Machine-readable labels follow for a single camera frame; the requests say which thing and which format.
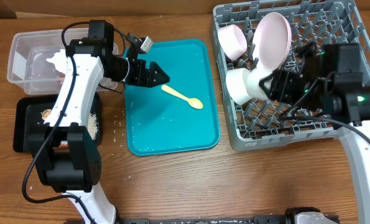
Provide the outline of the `white bowl with brown food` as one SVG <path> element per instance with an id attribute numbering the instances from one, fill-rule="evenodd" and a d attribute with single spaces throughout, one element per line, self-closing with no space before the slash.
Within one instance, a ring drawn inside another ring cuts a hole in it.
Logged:
<path id="1" fill-rule="evenodd" d="M 236 68 L 226 73 L 226 88 L 232 100 L 238 105 L 243 105 L 251 99 L 246 88 L 249 74 L 246 68 Z"/>

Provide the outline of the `yellow plastic spoon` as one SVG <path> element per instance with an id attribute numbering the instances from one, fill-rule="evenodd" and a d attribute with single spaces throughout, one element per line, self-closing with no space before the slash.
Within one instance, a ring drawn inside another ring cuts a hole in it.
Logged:
<path id="1" fill-rule="evenodd" d="M 162 85 L 161 89 L 162 91 L 170 95 L 176 96 L 177 98 L 180 98 L 181 100 L 186 101 L 192 108 L 195 108 L 197 110 L 200 110 L 203 108 L 203 103 L 198 98 L 188 98 L 185 95 L 174 90 L 173 88 L 169 87 L 168 85 Z"/>

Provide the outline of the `large white plate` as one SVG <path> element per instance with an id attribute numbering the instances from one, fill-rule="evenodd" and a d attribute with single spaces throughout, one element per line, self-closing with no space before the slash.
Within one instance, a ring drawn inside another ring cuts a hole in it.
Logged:
<path id="1" fill-rule="evenodd" d="M 265 71 L 279 68 L 286 60 L 291 47 L 292 30 L 288 20 L 278 12 L 266 14 L 258 23 L 252 43 L 256 67 Z"/>

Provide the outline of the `pink bowl with rice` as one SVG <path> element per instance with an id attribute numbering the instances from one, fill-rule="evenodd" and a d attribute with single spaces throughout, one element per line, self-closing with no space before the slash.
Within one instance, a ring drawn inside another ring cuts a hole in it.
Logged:
<path id="1" fill-rule="evenodd" d="M 242 30 L 234 24 L 219 28 L 218 40 L 223 52 L 231 60 L 237 60 L 247 51 L 247 40 Z"/>

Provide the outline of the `pile of rice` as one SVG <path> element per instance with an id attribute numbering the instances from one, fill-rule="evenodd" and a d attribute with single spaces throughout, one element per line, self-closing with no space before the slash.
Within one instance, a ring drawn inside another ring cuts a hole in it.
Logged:
<path id="1" fill-rule="evenodd" d="M 88 132 L 93 140 L 96 139 L 97 132 L 99 130 L 97 117 L 95 114 L 90 114 L 88 118 Z"/>

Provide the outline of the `white napkin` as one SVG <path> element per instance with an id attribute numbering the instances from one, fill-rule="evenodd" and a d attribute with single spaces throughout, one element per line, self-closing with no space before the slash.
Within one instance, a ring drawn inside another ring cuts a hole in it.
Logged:
<path id="1" fill-rule="evenodd" d="M 67 56 L 65 50 L 61 49 L 59 52 L 54 53 L 52 58 L 47 58 L 46 61 L 48 63 L 52 63 L 55 69 L 65 74 L 67 71 Z"/>

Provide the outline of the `brown food chunk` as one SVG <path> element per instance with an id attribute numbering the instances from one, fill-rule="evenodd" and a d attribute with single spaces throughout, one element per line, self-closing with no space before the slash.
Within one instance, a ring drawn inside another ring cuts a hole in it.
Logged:
<path id="1" fill-rule="evenodd" d="M 51 114 L 52 110 L 51 109 L 46 109 L 42 112 L 42 119 L 45 121 L 48 116 Z"/>

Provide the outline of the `white mint cup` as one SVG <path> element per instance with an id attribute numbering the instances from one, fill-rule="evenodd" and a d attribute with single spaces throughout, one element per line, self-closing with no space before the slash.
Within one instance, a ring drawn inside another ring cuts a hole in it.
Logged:
<path id="1" fill-rule="evenodd" d="M 272 71 L 267 71 L 260 68 L 254 68 L 250 71 L 246 81 L 246 91 L 251 98 L 257 98 L 262 100 L 268 100 L 268 96 L 265 91 L 259 86 L 259 82 L 268 77 Z"/>

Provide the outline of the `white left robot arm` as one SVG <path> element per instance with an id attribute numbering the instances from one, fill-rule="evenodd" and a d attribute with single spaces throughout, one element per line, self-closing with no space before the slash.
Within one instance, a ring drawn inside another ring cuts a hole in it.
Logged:
<path id="1" fill-rule="evenodd" d="M 144 88 L 170 78 L 157 63 L 140 59 L 152 47 L 150 37 L 121 34 L 124 50 L 115 55 L 117 28 L 103 20 L 87 24 L 86 37 L 63 43 L 67 66 L 62 87 L 44 123 L 25 133 L 24 148 L 32 154 L 29 170 L 53 188 L 56 200 L 69 199 L 85 223 L 120 223 L 99 182 L 101 156 L 88 132 L 96 89 L 104 78 Z"/>

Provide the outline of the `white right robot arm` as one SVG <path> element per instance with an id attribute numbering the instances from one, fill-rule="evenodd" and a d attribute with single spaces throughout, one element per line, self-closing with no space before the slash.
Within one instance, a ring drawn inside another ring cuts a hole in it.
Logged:
<path id="1" fill-rule="evenodd" d="M 358 221 L 370 223 L 370 86 L 363 83 L 360 46 L 317 47 L 310 42 L 297 47 L 295 53 L 302 61 L 299 74 L 275 70 L 257 84 L 270 100 L 322 110 L 315 116 L 292 116 L 286 110 L 278 119 L 333 125 L 351 170 Z"/>

